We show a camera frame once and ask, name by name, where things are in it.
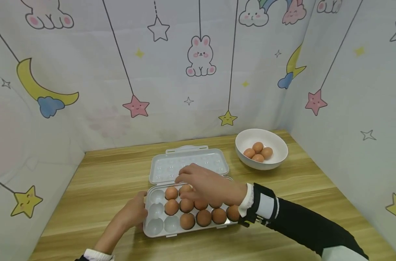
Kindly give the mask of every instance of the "wall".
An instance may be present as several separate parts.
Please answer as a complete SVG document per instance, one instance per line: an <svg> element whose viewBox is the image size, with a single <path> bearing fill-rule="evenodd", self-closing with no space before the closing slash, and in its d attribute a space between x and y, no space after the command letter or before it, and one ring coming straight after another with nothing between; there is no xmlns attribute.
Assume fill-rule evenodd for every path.
<svg viewBox="0 0 396 261"><path fill-rule="evenodd" d="M44 118L16 67L0 39L0 261L28 259L84 156L67 115Z"/></svg>
<svg viewBox="0 0 396 261"><path fill-rule="evenodd" d="M283 126L396 250L396 0L361 2L314 12Z"/></svg>
<svg viewBox="0 0 396 261"><path fill-rule="evenodd" d="M313 5L0 0L0 260L30 255L83 151L274 129Z"/></svg>

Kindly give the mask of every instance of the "white cuff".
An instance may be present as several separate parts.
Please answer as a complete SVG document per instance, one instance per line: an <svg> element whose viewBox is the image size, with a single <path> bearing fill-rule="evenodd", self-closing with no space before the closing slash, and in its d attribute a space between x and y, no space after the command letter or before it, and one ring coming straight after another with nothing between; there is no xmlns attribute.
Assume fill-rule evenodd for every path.
<svg viewBox="0 0 396 261"><path fill-rule="evenodd" d="M114 256L87 249L83 256L89 261L114 261Z"/></svg>
<svg viewBox="0 0 396 261"><path fill-rule="evenodd" d="M259 208L256 211L256 214L259 216L262 216L266 219L272 218L272 215L274 214L274 207L275 207L275 200L277 198L271 198L269 196L266 196L264 194L260 194L260 202L259 202Z"/></svg>
<svg viewBox="0 0 396 261"><path fill-rule="evenodd" d="M240 213L241 217L245 217L247 215L247 209L251 208L253 205L254 201L254 191L253 191L253 185L247 183L247 194L244 197L244 200L238 206L238 212Z"/></svg>

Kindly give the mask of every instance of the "white bowl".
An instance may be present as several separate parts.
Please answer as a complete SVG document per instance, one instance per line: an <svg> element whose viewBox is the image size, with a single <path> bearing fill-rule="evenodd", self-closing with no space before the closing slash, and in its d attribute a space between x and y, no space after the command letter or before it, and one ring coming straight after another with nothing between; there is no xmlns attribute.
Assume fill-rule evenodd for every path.
<svg viewBox="0 0 396 261"><path fill-rule="evenodd" d="M257 162L244 156L244 151L253 147L256 142L263 143L264 148L270 147L274 153L270 159ZM235 138L235 151L239 159L256 170L272 170L278 167L288 157L288 146L278 135L264 129L247 129Z"/></svg>

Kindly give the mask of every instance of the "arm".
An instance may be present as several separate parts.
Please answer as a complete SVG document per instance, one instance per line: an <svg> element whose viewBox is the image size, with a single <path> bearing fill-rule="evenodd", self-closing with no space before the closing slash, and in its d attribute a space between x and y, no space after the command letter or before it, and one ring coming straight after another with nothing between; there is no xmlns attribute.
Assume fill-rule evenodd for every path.
<svg viewBox="0 0 396 261"><path fill-rule="evenodd" d="M248 185L247 194L253 195L253 189L252 185ZM245 216L245 212L242 211L243 206L244 208L245 206L251 206L248 209L270 220L270 222L264 224L266 227L310 248L320 256L323 256L325 250L330 251L335 247L346 247L363 257L353 260L368 260L368 256L348 231L303 206L281 198L271 198L265 194L260 194L258 199L254 196L246 197L239 208L241 216Z"/></svg>
<svg viewBox="0 0 396 261"><path fill-rule="evenodd" d="M75 261L114 261L112 252L124 233L130 228L141 225L147 217L144 197L139 192L115 215L93 249L87 249L83 256Z"/></svg>
<svg viewBox="0 0 396 261"><path fill-rule="evenodd" d="M181 198L203 198L210 203L222 202L229 206L235 204L244 220L247 217L253 222L252 219L259 216L263 225L305 245L321 255L324 261L368 260L354 237L344 228L307 208L277 198L266 187L229 181L193 163L179 171L175 182L193 186L194 191L182 193Z"/></svg>

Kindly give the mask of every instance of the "wrist strap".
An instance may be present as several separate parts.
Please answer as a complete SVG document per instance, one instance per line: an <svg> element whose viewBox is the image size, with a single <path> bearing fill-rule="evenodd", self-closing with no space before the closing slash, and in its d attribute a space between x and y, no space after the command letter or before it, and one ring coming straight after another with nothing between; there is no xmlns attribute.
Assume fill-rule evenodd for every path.
<svg viewBox="0 0 396 261"><path fill-rule="evenodd" d="M275 220L276 212L278 211L278 202L276 200L276 195L273 190L255 183L253 185L253 191L254 191L253 205L249 209L247 209L247 215L245 217L240 216L238 220L238 223L240 225L243 225L247 228L250 226L250 223L257 222L257 223L261 223L262 225L268 225L269 223L272 223ZM257 210L259 209L261 194L274 199L274 209L270 219L261 217L256 214Z"/></svg>

